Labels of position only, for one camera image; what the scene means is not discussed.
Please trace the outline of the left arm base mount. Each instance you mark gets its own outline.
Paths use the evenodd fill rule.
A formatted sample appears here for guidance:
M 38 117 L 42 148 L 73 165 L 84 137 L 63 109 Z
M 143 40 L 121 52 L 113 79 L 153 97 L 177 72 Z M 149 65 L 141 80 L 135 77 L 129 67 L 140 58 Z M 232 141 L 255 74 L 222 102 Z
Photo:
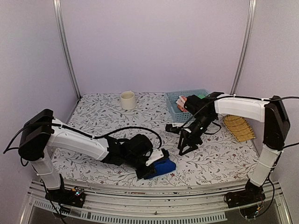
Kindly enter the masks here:
M 66 189 L 61 186 L 56 190 L 47 190 L 45 198 L 62 205 L 82 208 L 85 203 L 85 191 L 83 188 Z

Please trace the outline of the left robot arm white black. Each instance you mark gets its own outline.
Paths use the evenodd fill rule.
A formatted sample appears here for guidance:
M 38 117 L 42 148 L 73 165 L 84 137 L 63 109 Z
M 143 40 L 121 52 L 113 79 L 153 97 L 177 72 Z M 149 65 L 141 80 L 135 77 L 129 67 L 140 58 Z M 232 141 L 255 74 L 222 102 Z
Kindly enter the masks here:
M 94 136 L 70 127 L 54 118 L 53 111 L 44 109 L 25 123 L 21 130 L 19 156 L 29 161 L 44 181 L 46 189 L 60 203 L 69 199 L 69 191 L 55 170 L 46 147 L 60 147 L 87 155 L 97 161 L 135 168 L 137 178 L 149 179 L 163 175 L 170 162 L 167 150 L 155 149 L 147 136 L 137 134 L 128 139 L 116 139 L 111 134 Z

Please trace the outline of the orange bunny pattern towel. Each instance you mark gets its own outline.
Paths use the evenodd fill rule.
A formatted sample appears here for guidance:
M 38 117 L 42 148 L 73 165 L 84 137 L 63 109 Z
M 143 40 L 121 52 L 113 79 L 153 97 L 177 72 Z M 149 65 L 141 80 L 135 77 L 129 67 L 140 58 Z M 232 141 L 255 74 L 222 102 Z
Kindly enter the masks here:
M 185 96 L 179 96 L 178 100 L 176 101 L 177 107 L 181 112 L 188 112 L 185 108 L 184 108 L 184 104 L 187 101 L 187 97 Z

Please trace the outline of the blue towel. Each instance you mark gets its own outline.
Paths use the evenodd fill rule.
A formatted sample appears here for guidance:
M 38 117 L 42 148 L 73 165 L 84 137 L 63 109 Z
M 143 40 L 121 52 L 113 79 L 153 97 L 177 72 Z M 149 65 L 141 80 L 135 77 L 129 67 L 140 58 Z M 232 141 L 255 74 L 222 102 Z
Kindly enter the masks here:
M 176 163 L 171 161 L 169 158 L 163 159 L 160 161 L 156 161 L 153 163 L 153 169 L 151 170 L 151 173 L 146 175 L 144 179 L 151 179 L 156 176 L 161 176 L 167 173 L 171 173 L 176 169 Z

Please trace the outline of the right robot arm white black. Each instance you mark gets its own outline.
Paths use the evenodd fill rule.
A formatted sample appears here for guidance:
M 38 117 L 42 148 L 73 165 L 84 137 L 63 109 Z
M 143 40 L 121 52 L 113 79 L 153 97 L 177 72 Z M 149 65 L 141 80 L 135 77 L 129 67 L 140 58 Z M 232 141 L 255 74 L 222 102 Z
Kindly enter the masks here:
M 290 129 L 290 121 L 279 96 L 272 98 L 251 98 L 233 96 L 223 92 L 212 92 L 204 98 L 196 95 L 187 97 L 184 108 L 195 120 L 191 126 L 181 131 L 178 143 L 179 155 L 185 155 L 203 143 L 201 136 L 218 115 L 234 115 L 253 119 L 264 124 L 263 147 L 256 167 L 249 179 L 250 187 L 242 192 L 242 200 L 252 203 L 260 195 L 261 187 L 275 168 L 285 147 L 285 139 Z

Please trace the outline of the light blue plastic basket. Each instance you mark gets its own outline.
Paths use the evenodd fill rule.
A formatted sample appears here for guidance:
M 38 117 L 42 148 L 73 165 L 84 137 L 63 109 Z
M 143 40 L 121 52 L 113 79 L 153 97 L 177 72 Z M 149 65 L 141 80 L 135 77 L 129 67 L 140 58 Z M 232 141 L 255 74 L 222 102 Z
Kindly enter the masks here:
M 173 91 L 165 93 L 166 104 L 168 112 L 170 113 L 174 122 L 182 123 L 186 122 L 192 115 L 189 112 L 181 112 L 176 104 L 179 96 L 190 96 L 190 95 L 208 95 L 209 92 L 206 89 L 188 90 L 188 91 Z

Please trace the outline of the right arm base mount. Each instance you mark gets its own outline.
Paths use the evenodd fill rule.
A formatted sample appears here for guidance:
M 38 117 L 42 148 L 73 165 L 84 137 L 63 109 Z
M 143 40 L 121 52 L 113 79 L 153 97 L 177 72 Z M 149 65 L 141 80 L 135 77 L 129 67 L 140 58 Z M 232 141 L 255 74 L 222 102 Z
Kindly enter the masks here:
M 251 182 L 247 182 L 245 189 L 235 192 L 228 192 L 224 196 L 224 202 L 229 208 L 248 205 L 251 203 L 262 202 L 266 199 L 263 188 Z

